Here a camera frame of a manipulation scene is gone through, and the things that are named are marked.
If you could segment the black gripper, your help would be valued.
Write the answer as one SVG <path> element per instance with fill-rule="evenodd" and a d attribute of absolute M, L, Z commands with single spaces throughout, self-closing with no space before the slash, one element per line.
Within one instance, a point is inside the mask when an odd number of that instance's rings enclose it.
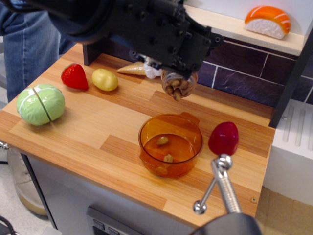
<path fill-rule="evenodd" d="M 180 0 L 117 0 L 108 31 L 137 60 L 185 78 L 198 71 L 224 40 L 211 27 L 192 19 Z"/>

